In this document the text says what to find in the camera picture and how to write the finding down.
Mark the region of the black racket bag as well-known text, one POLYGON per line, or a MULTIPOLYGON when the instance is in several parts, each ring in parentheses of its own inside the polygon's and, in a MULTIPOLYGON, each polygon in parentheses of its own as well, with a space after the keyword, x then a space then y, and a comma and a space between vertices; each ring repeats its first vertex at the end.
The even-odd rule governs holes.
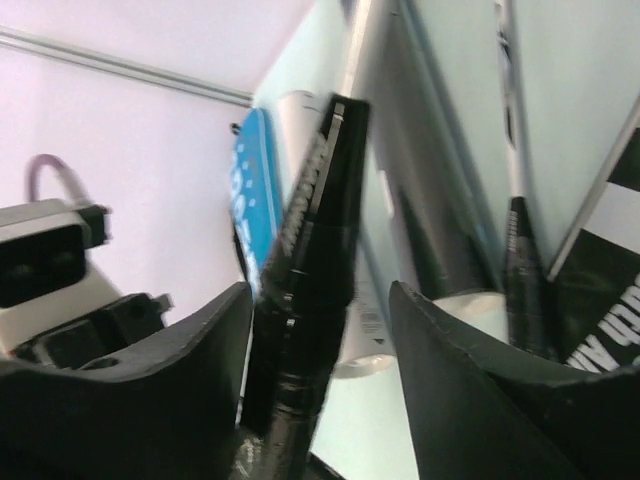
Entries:
POLYGON ((561 360, 594 373, 639 361, 639 108, 632 107, 548 278, 561 360))

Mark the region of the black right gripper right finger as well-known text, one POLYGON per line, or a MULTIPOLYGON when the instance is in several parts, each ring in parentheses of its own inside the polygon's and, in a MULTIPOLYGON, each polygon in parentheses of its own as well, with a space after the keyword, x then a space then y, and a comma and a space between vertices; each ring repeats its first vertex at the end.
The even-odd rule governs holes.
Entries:
POLYGON ((423 479, 635 479, 639 369, 591 373, 516 349, 403 282, 389 291, 423 479))

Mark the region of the white racket with black handle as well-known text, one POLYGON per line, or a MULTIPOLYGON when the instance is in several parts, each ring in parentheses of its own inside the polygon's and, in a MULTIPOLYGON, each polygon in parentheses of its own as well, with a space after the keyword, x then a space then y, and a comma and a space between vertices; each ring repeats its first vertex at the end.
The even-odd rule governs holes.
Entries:
POLYGON ((511 54, 509 1, 496 1, 498 60, 509 172, 504 286, 509 343, 530 354, 558 357, 540 255, 529 218, 523 157, 519 151, 517 98, 511 54))

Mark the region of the blue racket bag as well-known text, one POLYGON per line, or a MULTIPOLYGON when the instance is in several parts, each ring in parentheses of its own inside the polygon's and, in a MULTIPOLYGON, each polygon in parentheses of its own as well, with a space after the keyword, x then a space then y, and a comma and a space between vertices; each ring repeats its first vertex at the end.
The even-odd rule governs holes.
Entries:
POLYGON ((260 288, 260 271, 267 260, 283 206, 277 169, 276 143, 269 112, 249 111, 234 127, 231 151, 230 215, 241 271, 252 294, 260 288))

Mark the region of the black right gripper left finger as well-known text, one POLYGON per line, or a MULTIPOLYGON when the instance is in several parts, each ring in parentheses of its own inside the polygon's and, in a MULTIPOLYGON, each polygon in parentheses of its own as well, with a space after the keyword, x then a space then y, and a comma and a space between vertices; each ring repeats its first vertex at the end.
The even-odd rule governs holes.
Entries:
POLYGON ((94 369, 3 361, 2 477, 226 478, 251 311, 236 283, 94 369))

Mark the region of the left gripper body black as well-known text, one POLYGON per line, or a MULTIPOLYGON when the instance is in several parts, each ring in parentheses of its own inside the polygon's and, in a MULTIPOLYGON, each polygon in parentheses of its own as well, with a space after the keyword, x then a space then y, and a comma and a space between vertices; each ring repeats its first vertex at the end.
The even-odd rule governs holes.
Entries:
POLYGON ((55 368, 100 368, 115 361, 101 358, 164 328, 162 315, 173 307, 167 294, 152 298, 130 294, 20 344, 14 357, 55 368))

